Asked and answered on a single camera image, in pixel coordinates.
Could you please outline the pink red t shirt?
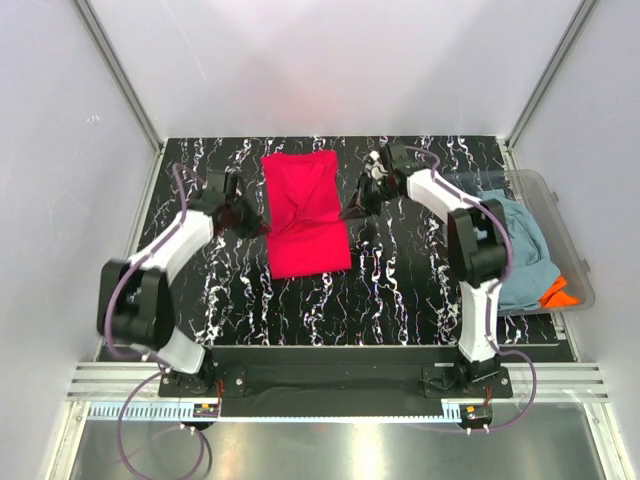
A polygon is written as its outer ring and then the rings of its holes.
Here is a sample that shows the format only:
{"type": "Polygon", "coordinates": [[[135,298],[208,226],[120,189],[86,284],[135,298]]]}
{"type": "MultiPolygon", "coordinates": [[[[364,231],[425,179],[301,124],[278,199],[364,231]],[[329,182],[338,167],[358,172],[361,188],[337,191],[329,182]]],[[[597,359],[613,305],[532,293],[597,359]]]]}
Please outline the pink red t shirt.
{"type": "Polygon", "coordinates": [[[347,226],[339,218],[337,153],[274,153],[261,162],[271,223],[271,276],[280,280],[350,269],[347,226]]]}

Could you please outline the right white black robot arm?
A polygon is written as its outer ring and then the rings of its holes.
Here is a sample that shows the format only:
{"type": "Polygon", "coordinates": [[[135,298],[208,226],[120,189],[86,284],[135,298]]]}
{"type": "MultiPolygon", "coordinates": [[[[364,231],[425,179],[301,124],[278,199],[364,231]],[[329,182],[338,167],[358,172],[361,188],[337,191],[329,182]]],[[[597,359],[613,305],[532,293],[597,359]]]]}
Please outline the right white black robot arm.
{"type": "Polygon", "coordinates": [[[464,192],[438,172],[439,164],[436,154],[402,143],[370,152],[340,218],[378,215],[384,203],[404,197],[444,222],[448,263],[462,294],[462,331],[454,366],[423,384],[472,397],[500,372],[498,300],[513,267],[513,248],[502,204],[464,192]]]}

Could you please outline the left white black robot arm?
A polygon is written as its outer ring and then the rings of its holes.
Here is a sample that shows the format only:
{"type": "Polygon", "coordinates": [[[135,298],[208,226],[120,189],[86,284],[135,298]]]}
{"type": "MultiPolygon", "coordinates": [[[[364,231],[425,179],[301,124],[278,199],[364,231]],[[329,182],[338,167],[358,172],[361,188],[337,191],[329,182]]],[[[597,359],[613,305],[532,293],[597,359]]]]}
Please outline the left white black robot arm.
{"type": "Polygon", "coordinates": [[[225,231],[240,239],[266,234],[269,227],[246,197],[234,172],[213,171],[192,196],[173,166],[180,210],[146,247],[125,260],[110,260],[101,270],[97,332],[117,360],[150,360],[161,372],[181,376],[196,396],[219,382],[208,349],[177,326],[171,284],[190,259],[225,231]]]}

